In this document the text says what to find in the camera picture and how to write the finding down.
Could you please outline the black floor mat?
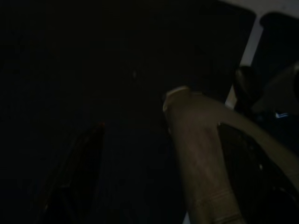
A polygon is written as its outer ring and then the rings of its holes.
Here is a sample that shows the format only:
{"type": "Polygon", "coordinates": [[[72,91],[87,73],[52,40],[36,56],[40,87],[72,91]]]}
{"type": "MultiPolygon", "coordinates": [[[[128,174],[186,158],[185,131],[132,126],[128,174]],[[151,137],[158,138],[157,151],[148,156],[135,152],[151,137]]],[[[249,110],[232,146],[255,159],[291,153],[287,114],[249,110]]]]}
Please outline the black floor mat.
{"type": "Polygon", "coordinates": [[[34,224],[97,124],[86,224],[182,224],[163,95],[186,85],[224,102],[254,20],[218,0],[0,0],[0,224],[34,224]]]}

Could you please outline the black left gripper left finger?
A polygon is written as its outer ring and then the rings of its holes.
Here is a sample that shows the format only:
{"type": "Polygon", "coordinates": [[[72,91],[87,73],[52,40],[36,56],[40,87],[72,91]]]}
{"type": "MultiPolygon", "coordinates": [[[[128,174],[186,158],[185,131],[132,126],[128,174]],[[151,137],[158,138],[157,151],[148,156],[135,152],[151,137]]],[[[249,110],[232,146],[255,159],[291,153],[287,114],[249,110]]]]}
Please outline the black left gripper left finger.
{"type": "Polygon", "coordinates": [[[96,196],[105,124],[80,135],[36,199],[35,224],[84,224],[96,196]]]}

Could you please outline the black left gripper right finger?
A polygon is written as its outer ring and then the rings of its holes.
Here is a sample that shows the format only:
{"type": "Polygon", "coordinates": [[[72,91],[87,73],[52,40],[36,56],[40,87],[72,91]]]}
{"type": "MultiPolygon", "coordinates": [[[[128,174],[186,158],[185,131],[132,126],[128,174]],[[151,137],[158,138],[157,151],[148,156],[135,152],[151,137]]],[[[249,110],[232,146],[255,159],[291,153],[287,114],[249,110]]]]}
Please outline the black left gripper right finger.
{"type": "Polygon", "coordinates": [[[226,170],[247,224],[299,224],[299,190],[245,132],[218,125],[226,170]]]}

